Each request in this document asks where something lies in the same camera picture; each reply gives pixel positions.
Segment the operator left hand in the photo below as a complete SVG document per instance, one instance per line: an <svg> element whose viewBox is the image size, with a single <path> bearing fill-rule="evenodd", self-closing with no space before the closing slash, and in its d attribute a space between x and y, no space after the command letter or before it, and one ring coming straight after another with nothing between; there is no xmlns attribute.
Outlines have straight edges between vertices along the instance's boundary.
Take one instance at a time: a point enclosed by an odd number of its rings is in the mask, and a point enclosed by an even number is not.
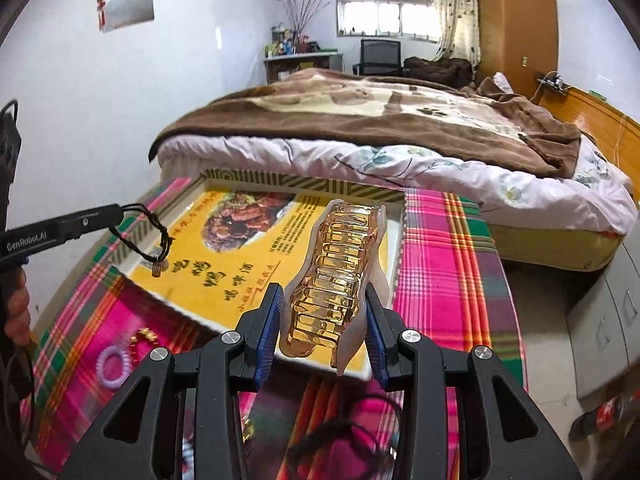
<svg viewBox="0 0 640 480"><path fill-rule="evenodd" d="M23 268L2 275L2 296L6 307L4 332L14 344L25 347L30 341L29 292Z"/></svg>

